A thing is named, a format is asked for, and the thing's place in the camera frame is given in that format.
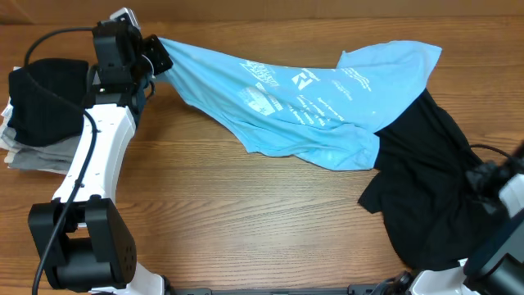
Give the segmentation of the light blue t-shirt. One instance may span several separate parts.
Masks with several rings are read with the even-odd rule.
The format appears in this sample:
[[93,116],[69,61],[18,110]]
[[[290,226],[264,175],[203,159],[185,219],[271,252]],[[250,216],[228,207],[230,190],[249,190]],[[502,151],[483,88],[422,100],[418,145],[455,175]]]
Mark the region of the light blue t-shirt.
[[378,132],[422,93],[441,50],[390,41],[343,52],[336,67],[277,66],[169,39],[162,78],[252,153],[329,170],[369,170]]

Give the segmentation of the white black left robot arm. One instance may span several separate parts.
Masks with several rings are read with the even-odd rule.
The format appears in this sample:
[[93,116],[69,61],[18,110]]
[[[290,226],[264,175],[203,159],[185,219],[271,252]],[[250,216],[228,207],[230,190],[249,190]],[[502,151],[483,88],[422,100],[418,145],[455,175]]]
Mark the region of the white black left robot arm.
[[91,31],[97,63],[81,103],[71,105],[83,118],[79,145],[52,200],[33,205],[28,216],[40,258],[32,288],[46,279],[54,289],[76,293],[171,294],[166,277],[138,262],[115,191],[155,77],[172,62],[156,36],[141,35],[129,10]]

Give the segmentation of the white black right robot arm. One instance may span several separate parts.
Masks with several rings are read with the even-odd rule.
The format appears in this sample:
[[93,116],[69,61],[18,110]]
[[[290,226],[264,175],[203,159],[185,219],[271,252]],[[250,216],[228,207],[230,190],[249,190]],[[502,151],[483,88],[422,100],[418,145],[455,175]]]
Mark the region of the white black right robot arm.
[[486,200],[500,201],[509,220],[459,266],[424,270],[410,285],[412,295],[523,293],[523,146],[500,166],[483,165],[468,173],[472,187]]

